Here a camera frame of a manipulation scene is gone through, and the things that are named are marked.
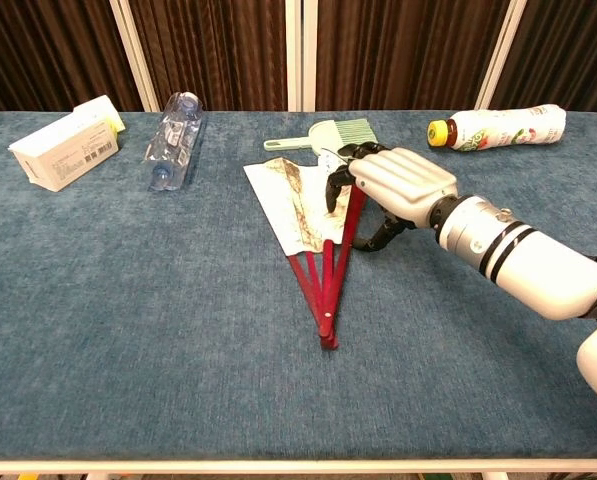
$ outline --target robotic arm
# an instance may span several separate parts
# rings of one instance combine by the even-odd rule
[[[597,320],[597,257],[584,256],[496,208],[484,198],[459,196],[456,178],[404,148],[368,142],[346,145],[348,165],[329,176],[333,211],[343,185],[355,183],[385,210],[385,222],[354,248],[376,251],[403,230],[432,228],[445,250],[551,320]],[[597,329],[580,346],[578,368],[597,393]]]

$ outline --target yellow bottle cap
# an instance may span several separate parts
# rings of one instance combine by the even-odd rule
[[[447,143],[449,128],[444,120],[436,120],[427,127],[427,141],[432,147],[442,147]]]

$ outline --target blue table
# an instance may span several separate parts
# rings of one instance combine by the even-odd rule
[[[352,254],[324,352],[242,168],[275,156],[265,139],[366,117],[597,254],[597,114],[569,113],[559,144],[471,154],[427,146],[449,114],[209,113],[192,184],[153,194],[158,114],[122,114],[120,152],[52,193],[7,146],[64,113],[0,113],[0,461],[597,461],[575,364],[593,321],[546,321],[412,231]],[[369,202],[360,233],[381,221]]]

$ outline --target white cardboard box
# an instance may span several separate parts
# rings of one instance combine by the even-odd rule
[[[74,111],[12,143],[9,150],[31,183],[58,192],[116,153],[118,143],[103,112]]]

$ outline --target brown curtain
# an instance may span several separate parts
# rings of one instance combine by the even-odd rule
[[[209,110],[286,110],[284,0],[132,0],[161,108],[176,91]]]
[[[597,0],[529,0],[492,108],[597,111]]]
[[[508,0],[320,0],[317,110],[473,108]]]
[[[142,110],[108,0],[0,0],[0,110]]]

